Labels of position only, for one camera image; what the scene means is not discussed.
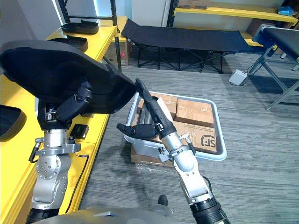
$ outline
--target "cable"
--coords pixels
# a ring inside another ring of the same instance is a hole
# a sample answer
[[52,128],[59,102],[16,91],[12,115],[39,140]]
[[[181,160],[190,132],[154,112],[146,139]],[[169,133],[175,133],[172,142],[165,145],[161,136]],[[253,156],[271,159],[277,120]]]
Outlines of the cable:
[[85,171],[85,168],[86,168],[86,165],[87,165],[87,162],[88,162],[88,159],[89,159],[89,155],[77,155],[77,154],[75,154],[75,156],[78,156],[78,157],[86,157],[86,161],[85,161],[83,170],[82,170],[82,172],[81,172],[81,174],[80,174],[80,176],[79,176],[79,179],[78,179],[78,181],[77,181],[77,183],[76,183],[76,186],[75,186],[75,188],[74,188],[73,194],[71,195],[71,200],[70,200],[69,206],[67,207],[65,213],[67,213],[67,212],[69,211],[70,207],[71,207],[71,203],[72,203],[72,201],[73,201],[73,197],[74,197],[75,192],[76,192],[76,190],[77,190],[77,186],[78,186],[78,184],[79,184],[79,182],[80,182],[80,180],[81,180],[81,177],[82,177],[82,175],[83,175],[83,173],[84,173],[84,171]]
[[211,185],[211,182],[210,182],[210,180],[207,178],[207,177],[205,177],[205,176],[202,176],[206,181],[207,181],[207,183],[209,184],[209,189],[210,189],[210,192],[212,193],[212,195],[213,195],[213,197],[214,197],[214,194],[213,194],[213,191],[212,191],[212,185]]

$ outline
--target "cardboard box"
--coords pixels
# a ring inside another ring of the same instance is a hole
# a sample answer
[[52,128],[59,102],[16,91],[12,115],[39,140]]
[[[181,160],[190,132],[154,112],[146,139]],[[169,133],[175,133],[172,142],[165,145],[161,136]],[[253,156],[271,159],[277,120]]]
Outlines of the cardboard box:
[[[163,101],[165,102],[172,118],[176,116],[176,111],[177,111],[177,98],[173,96],[168,96],[168,95],[163,95],[163,94],[156,94],[156,93],[151,93],[152,96],[162,98]],[[143,99],[139,101],[138,109],[137,112],[139,113],[140,110],[143,107]]]
[[138,114],[138,113],[136,113],[136,114],[135,114],[135,116],[134,116],[134,120],[133,120],[133,122],[132,122],[131,126],[135,126],[135,125],[137,125],[138,118],[139,118],[139,114]]
[[267,24],[267,25],[277,25],[277,21],[273,20],[263,20],[263,19],[252,19],[250,25],[248,26],[246,32],[249,33],[251,36],[254,36],[256,33],[257,29],[260,27],[262,24]]
[[[174,121],[173,124],[177,129],[178,135],[189,133],[189,138],[196,151],[211,154],[217,152],[217,143],[214,128],[191,125],[176,121]],[[162,143],[158,136],[155,139],[150,139],[150,141]]]
[[[120,42],[121,65],[128,66],[130,54],[132,51],[132,42]],[[117,56],[115,43],[112,42],[105,53],[105,57],[114,65],[117,66]]]
[[141,163],[141,164],[151,164],[151,165],[163,166],[163,167],[172,167],[171,161],[166,161],[162,163],[158,158],[137,154],[133,146],[131,149],[131,162]]
[[212,107],[207,103],[178,99],[174,121],[212,127],[214,123]]
[[207,9],[210,0],[179,0],[178,8]]

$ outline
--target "yellow table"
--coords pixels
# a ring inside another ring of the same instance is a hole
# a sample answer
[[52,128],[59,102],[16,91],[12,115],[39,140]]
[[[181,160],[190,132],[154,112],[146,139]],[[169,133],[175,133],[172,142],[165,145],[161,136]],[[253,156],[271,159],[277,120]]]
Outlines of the yellow table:
[[[55,31],[47,39],[64,37],[61,29]],[[100,61],[110,42],[117,35],[116,27],[100,27],[95,35],[78,35],[87,38],[88,50],[85,52],[91,58]],[[37,122],[34,105],[35,97],[4,75],[0,77],[0,103],[20,108],[27,116],[24,127],[11,140],[0,143],[1,147],[1,223],[23,223],[29,211],[32,188],[36,181],[35,165],[28,161],[35,138],[43,137]],[[77,210],[84,188],[90,174],[100,140],[105,130],[109,115],[95,114],[92,118],[77,116],[75,124],[87,124],[89,131],[81,143],[81,151],[77,154],[89,154],[89,161],[77,186],[69,212]],[[64,214],[71,199],[75,185],[82,172],[86,158],[71,154],[71,168],[68,173],[68,188],[59,213]]]

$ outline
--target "white wall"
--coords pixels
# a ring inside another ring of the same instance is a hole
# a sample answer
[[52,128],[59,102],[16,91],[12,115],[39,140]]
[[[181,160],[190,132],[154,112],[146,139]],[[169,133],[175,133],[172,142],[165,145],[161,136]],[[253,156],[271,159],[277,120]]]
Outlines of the white wall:
[[1,2],[0,45],[15,40],[36,39],[17,0]]
[[18,0],[35,36],[44,40],[61,25],[51,0]]
[[[111,16],[110,0],[93,0],[99,16]],[[116,14],[132,18],[132,0],[115,0]]]
[[165,26],[170,0],[132,0],[132,20],[139,25]]

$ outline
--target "plastic storage bin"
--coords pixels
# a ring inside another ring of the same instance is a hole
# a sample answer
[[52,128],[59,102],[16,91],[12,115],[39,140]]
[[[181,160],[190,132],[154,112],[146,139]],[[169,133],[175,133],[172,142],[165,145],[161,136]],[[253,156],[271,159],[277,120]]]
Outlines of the plastic storage bin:
[[[222,135],[222,130],[219,122],[219,117],[218,117],[218,112],[217,112],[217,107],[216,104],[208,99],[200,99],[200,98],[194,98],[194,97],[184,97],[184,96],[178,96],[178,95],[171,95],[171,94],[165,94],[165,93],[159,93],[159,92],[152,92],[152,93],[158,93],[158,94],[164,94],[164,95],[169,95],[169,96],[175,96],[178,99],[186,99],[190,101],[198,101],[198,102],[204,102],[208,103],[212,106],[213,110],[213,116],[214,116],[214,125],[213,128],[215,128],[215,133],[216,133],[216,142],[217,142],[217,153],[215,154],[209,154],[209,153],[204,153],[204,152],[196,152],[196,158],[198,161],[203,161],[203,160],[213,160],[213,161],[222,161],[226,158],[227,152],[224,144],[224,139]],[[127,125],[130,126],[134,120],[134,115],[137,112],[138,104],[140,101],[141,97],[139,96],[139,93],[136,93],[134,102],[132,104],[131,110],[128,114],[128,120],[127,120]],[[148,155],[152,157],[158,157],[158,148],[163,147],[163,144],[152,142],[152,141],[147,141],[147,140],[141,140],[141,139],[134,139],[131,138],[127,135],[124,135],[124,138],[132,143],[134,146],[134,149],[137,154],[140,155]]]

